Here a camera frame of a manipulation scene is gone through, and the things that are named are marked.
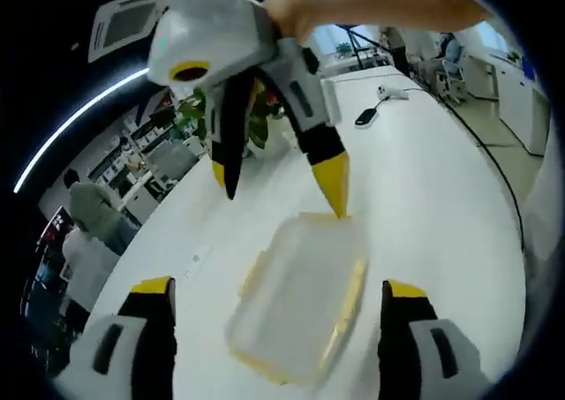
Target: human arm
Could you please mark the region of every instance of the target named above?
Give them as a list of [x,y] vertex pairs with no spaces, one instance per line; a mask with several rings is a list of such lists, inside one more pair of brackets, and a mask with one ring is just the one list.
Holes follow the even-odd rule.
[[128,170],[140,170],[143,169],[144,163],[143,162],[139,162],[139,163],[135,163],[135,162],[126,162],[124,165]]
[[265,0],[282,33],[304,42],[320,25],[380,24],[455,32],[488,19],[474,0]]

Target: floor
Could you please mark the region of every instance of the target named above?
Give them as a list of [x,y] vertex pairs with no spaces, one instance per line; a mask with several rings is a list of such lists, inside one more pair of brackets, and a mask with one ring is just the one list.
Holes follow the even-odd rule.
[[[518,138],[502,123],[499,119],[498,102],[477,100],[471,97],[466,102],[455,106],[454,109],[465,123],[483,140],[491,154],[500,164],[502,172],[504,172],[512,186],[518,205],[522,209],[543,158],[529,155],[522,147]],[[479,147],[476,140],[473,139],[473,142]],[[514,210],[511,194],[500,172],[485,152],[483,152],[483,156],[493,169],[496,177],[500,180],[506,193],[507,201]]]

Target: person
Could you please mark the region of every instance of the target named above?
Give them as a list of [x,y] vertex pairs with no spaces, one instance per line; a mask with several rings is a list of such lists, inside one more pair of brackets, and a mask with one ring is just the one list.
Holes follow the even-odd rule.
[[133,150],[130,141],[126,137],[120,137],[120,149],[126,155],[124,166],[135,176],[139,177],[146,164],[141,157]]
[[62,253],[71,270],[65,293],[69,298],[65,316],[78,332],[82,332],[119,257],[79,226],[65,237]]
[[410,77],[410,68],[406,59],[406,44],[398,29],[393,26],[384,26],[380,29],[380,37],[387,41],[395,68]]
[[418,74],[435,92],[435,74],[437,72],[457,72],[457,63],[461,57],[461,44],[451,32],[441,34],[440,54],[418,64]]
[[137,229],[112,206],[108,193],[100,186],[92,182],[81,183],[76,170],[68,169],[63,182],[71,196],[69,215],[76,225],[121,256]]
[[481,0],[265,0],[284,36],[305,42],[317,26],[383,25],[457,32],[489,20],[508,41],[512,33]]

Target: potted plant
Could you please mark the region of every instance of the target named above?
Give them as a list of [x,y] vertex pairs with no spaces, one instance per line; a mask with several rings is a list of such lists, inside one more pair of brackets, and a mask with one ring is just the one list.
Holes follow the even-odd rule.
[[183,129],[187,125],[193,125],[192,135],[204,141],[206,138],[206,96],[200,88],[195,88],[192,95],[184,98],[178,105],[181,117],[177,120],[177,126]]
[[[272,137],[269,143],[271,148],[267,152],[263,152],[269,147],[269,126],[278,126],[272,123],[273,120],[281,118],[281,104],[276,97],[269,92],[259,82],[256,84],[256,97],[250,112],[250,121],[248,127],[247,146],[256,156],[270,155],[269,152],[280,150],[275,144],[280,144],[279,135]],[[187,125],[193,125],[192,134],[197,136],[201,141],[205,141],[207,137],[207,128],[205,120],[206,96],[201,89],[195,88],[192,95],[180,101],[178,111],[181,117],[177,120],[177,126],[184,128]]]
[[335,47],[335,52],[337,53],[338,58],[350,57],[352,51],[353,49],[351,48],[351,44],[348,42],[341,42],[337,44],[337,47]]
[[517,63],[520,61],[521,56],[520,56],[520,53],[518,53],[517,51],[510,51],[510,52],[507,54],[507,58],[508,58],[508,60],[510,60],[511,62],[517,64]]

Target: cabinet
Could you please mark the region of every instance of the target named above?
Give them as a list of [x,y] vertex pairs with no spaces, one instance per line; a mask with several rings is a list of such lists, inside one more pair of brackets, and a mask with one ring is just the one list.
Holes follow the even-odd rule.
[[543,155],[549,128],[549,101],[518,70],[496,67],[502,122],[533,155]]
[[481,100],[498,100],[493,80],[496,70],[492,64],[464,52],[461,56],[461,67],[469,94]]
[[159,203],[144,186],[130,191],[132,194],[128,192],[126,197],[123,198],[124,208],[127,208],[139,223],[144,224],[159,206]]

